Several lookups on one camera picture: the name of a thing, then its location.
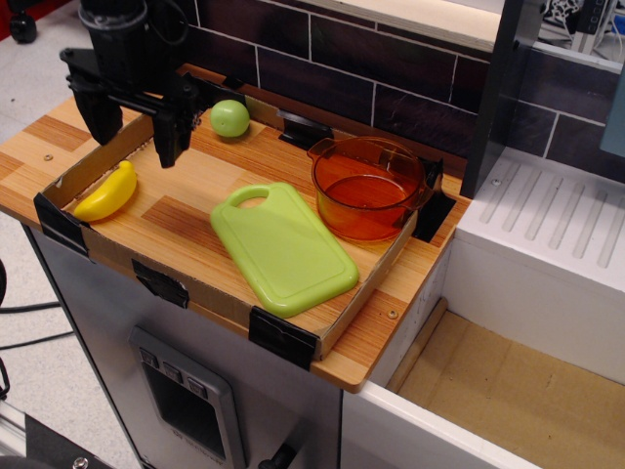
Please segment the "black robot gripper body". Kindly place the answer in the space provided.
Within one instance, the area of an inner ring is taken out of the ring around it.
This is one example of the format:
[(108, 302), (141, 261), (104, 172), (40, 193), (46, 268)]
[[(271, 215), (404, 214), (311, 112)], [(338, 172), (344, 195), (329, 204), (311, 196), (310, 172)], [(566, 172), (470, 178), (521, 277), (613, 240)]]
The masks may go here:
[(195, 85), (178, 72), (170, 48), (151, 33), (92, 31), (90, 49), (65, 48), (69, 88), (106, 88), (121, 108), (150, 117), (169, 111), (193, 120), (197, 115)]

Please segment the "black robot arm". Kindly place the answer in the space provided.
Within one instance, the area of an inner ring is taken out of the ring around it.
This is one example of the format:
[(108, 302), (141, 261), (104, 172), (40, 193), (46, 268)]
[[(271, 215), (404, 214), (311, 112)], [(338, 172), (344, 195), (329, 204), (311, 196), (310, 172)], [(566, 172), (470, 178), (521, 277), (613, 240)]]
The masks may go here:
[(121, 130), (122, 111), (150, 117), (164, 168), (188, 149), (202, 112), (199, 91), (173, 56), (188, 20), (173, 1), (83, 1), (78, 16), (89, 49), (66, 48), (67, 82), (92, 137), (102, 146)]

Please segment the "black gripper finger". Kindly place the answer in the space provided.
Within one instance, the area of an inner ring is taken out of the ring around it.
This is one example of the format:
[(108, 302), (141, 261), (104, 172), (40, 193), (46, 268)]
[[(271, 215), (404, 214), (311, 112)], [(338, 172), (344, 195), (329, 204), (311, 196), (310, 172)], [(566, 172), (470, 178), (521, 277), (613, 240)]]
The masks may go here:
[(171, 168), (190, 145), (193, 120), (169, 111), (152, 118), (153, 141), (162, 168)]
[(121, 106), (109, 96), (106, 88), (74, 88), (72, 91), (90, 134), (101, 146), (107, 145), (123, 125)]

